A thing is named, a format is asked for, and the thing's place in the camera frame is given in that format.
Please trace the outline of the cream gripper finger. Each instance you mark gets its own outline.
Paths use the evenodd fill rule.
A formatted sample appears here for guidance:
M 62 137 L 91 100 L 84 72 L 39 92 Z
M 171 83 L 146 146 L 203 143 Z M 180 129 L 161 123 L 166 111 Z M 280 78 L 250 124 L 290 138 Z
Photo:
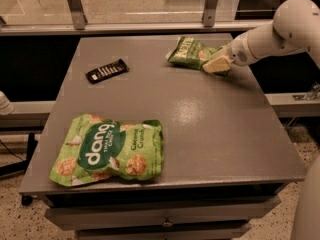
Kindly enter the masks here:
M 219 46 L 216 51 L 212 54 L 212 58 L 219 58 L 221 56 L 225 56 L 227 58 L 231 57 L 231 45 L 225 44 Z
M 217 73 L 228 71 L 231 68 L 233 60 L 228 56 L 219 56 L 213 58 L 203 65 L 203 70 L 207 73 Z

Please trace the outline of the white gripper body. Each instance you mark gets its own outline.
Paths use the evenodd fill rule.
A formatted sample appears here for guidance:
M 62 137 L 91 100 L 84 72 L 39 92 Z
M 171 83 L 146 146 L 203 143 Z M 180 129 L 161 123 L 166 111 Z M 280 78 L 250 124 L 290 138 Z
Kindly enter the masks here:
M 248 33 L 243 33 L 229 43 L 228 55 L 235 65 L 247 66 L 258 61 L 250 51 L 248 37 Z

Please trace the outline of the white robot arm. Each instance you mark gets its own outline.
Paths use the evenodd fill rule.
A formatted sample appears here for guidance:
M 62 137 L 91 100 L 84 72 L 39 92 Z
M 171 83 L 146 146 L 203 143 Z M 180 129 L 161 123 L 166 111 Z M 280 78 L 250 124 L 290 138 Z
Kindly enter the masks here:
M 311 0 L 287 0 L 278 7 L 272 21 L 218 48 L 203 70 L 222 72 L 269 56 L 302 52 L 320 67 L 320 9 Z M 320 156 L 307 171 L 290 240 L 320 240 Z

